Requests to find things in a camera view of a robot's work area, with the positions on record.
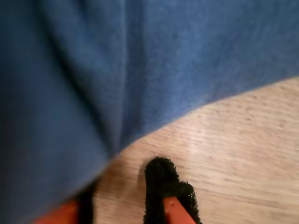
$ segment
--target orange plastic piece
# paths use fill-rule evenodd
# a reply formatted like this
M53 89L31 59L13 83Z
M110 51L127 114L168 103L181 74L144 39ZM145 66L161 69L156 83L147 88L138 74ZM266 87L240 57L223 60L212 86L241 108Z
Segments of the orange plastic piece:
M33 222L33 224L77 224L78 204L70 201Z
M163 199L167 224L196 224L176 197Z

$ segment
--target black fuzzy material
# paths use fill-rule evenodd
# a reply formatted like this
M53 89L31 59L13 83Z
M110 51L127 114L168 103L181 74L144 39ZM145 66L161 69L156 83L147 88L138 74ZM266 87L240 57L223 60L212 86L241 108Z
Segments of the black fuzzy material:
M174 164L156 157L145 168L146 200L143 224L167 224L163 198L176 196L196 224L201 224L193 187L179 180Z

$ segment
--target light wood surface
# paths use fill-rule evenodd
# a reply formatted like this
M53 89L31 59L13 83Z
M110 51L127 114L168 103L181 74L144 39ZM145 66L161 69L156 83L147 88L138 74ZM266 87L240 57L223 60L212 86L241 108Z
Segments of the light wood surface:
M204 224L299 224L299 78L199 108L130 146L98 185L96 223L143 223L143 164L157 155L194 186Z

